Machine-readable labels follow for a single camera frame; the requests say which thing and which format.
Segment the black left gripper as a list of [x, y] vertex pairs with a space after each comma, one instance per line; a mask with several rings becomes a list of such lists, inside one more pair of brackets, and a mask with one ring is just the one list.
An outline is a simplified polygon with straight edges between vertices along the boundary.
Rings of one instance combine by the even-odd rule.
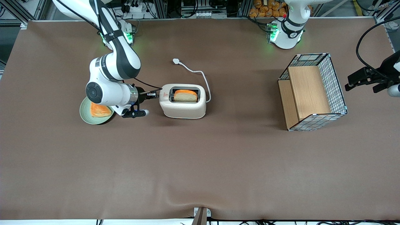
[[[379, 67], [379, 71], [385, 75], [388, 81], [399, 83], [399, 70], [395, 68], [395, 64], [399, 62], [400, 51], [396, 51], [391, 56], [384, 59]], [[380, 75], [370, 70], [367, 67], [363, 67], [348, 77], [348, 83], [345, 85], [345, 90], [350, 91], [355, 87], [362, 85], [371, 85], [380, 83]]]

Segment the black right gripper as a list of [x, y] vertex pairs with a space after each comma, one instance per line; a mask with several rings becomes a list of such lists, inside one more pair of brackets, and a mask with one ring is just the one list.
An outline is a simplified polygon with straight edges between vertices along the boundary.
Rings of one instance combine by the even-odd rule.
[[136, 88], [136, 90], [138, 92], [138, 97], [136, 101], [137, 105], [141, 104], [145, 100], [159, 98], [159, 91], [145, 91], [143, 88]]

